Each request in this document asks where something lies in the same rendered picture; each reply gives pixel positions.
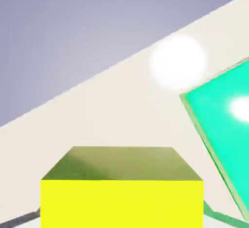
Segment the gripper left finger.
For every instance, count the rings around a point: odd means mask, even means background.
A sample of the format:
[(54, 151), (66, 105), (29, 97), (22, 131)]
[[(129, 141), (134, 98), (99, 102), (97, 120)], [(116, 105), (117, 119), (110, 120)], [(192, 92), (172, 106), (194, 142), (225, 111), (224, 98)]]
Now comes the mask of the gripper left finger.
[(29, 212), (25, 215), (3, 222), (0, 224), (0, 228), (13, 228), (13, 227), (25, 224), (27, 222), (30, 222), (39, 217), (40, 217), (40, 208), (34, 212)]

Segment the small yellow cube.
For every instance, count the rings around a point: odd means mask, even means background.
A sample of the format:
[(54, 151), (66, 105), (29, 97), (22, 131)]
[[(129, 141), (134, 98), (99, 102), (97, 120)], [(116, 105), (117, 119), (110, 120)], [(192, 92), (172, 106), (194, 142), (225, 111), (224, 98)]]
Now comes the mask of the small yellow cube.
[(41, 179), (41, 228), (203, 228), (204, 182), (171, 147), (72, 147)]

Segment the large green box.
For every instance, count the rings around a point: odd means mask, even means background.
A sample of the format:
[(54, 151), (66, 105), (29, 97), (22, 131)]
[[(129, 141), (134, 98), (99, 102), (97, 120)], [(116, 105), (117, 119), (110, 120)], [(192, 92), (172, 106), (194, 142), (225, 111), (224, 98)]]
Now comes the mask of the large green box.
[(249, 57), (179, 97), (249, 223)]

